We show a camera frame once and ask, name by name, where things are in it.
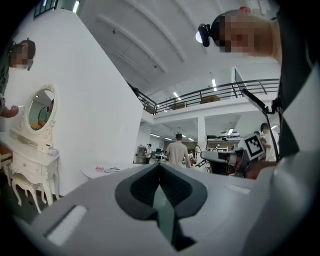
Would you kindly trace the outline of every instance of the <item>vanity leg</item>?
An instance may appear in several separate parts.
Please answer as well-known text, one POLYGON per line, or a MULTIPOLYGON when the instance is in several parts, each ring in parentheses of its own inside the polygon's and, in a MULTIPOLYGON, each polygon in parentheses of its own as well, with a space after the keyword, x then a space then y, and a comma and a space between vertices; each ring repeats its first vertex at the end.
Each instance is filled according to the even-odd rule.
POLYGON ((43 186, 42 184, 40 185, 40 189, 41 189, 41 199, 42 199, 42 202, 43 202, 44 204, 46 204, 47 201, 46 201, 46 199, 45 199, 45 189, 44 189, 44 186, 43 186))
POLYGON ((50 206, 54 202, 53 197, 52 197, 51 188, 50 188, 50 183, 49 183, 49 181, 46 181, 46 182, 43 182, 42 185, 44 188, 46 200, 48 201, 48 205, 50 206))
POLYGON ((38 200, 37 200, 36 190, 32 189, 32 190, 30 190, 30 192, 33 197, 33 201, 35 203, 36 209, 38 210, 38 213, 41 213, 41 210, 40 210, 39 204, 38 204, 38 200))
POLYGON ((13 182, 13 183, 12 183, 12 189, 13 189, 16 197, 18 198, 18 205, 21 206, 21 198, 20 198, 20 196, 19 196, 19 194, 18 194, 18 191, 17 191, 16 186, 17 186, 17 184, 16 184, 15 182, 13 182))
POLYGON ((59 200, 60 196, 59 196, 59 174, 58 174, 58 168, 55 169, 53 182, 54 182, 55 198, 57 200, 59 200))
POLYGON ((7 164, 2 167, 3 167, 4 173, 6 175, 6 178, 8 179, 8 184, 11 187, 11 170, 9 169, 7 164))

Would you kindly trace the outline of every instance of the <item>man in beige shirt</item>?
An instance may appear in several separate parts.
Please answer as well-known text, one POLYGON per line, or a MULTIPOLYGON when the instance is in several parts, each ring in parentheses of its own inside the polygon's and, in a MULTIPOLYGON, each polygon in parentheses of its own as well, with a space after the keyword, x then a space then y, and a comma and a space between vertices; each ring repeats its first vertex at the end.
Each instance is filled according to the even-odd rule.
POLYGON ((166 148, 166 154, 169 157, 169 163, 176 166, 184 167, 182 161, 185 157, 188 166, 191 167, 187 146, 183 145, 181 142, 182 134, 177 133, 175 135, 175 138, 176 142, 170 143, 166 148))

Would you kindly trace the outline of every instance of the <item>dark floor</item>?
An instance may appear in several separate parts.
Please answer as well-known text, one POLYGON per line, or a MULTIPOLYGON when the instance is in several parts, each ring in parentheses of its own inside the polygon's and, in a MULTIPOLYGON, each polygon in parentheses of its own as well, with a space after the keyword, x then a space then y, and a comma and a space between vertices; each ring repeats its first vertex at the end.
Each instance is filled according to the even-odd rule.
MULTIPOLYGON (((18 204, 18 199, 12 187, 8 185, 7 177, 3 173, 0 173, 0 201, 2 205, 11 215, 17 216, 28 224, 31 224, 34 218, 39 214, 34 199, 30 193, 28 193, 28 197, 26 197, 25 191, 18 185, 16 188, 21 198, 21 206, 18 204)), ((41 193, 37 194, 39 207, 43 210, 48 206, 48 203, 44 204, 41 199, 41 193)))

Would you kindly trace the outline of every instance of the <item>vanity table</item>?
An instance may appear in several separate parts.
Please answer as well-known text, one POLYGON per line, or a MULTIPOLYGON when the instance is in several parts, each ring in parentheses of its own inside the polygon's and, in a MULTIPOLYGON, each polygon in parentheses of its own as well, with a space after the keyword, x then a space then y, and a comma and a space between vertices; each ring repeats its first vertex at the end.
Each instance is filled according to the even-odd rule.
POLYGON ((18 126, 10 129, 10 132, 0 132, 0 143, 12 151, 8 179, 12 174, 20 173, 32 184, 42 184, 48 205, 51 205, 53 193, 57 200, 60 198, 59 154, 48 154, 53 146, 52 128, 58 105, 55 87, 52 84, 43 86, 32 94, 28 102, 28 111, 23 110, 18 126), (46 122, 43 122, 43 126, 37 126, 42 118, 46 122), (36 125, 31 125, 32 120, 36 120, 36 125))

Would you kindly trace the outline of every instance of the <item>mirror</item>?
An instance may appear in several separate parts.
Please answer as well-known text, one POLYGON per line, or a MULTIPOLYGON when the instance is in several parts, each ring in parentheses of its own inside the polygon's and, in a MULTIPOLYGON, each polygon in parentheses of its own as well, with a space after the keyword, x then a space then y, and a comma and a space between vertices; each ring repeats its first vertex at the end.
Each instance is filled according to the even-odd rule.
POLYGON ((42 129, 48 122, 54 108, 54 94, 48 89, 39 90, 31 102, 28 123, 35 131, 42 129))

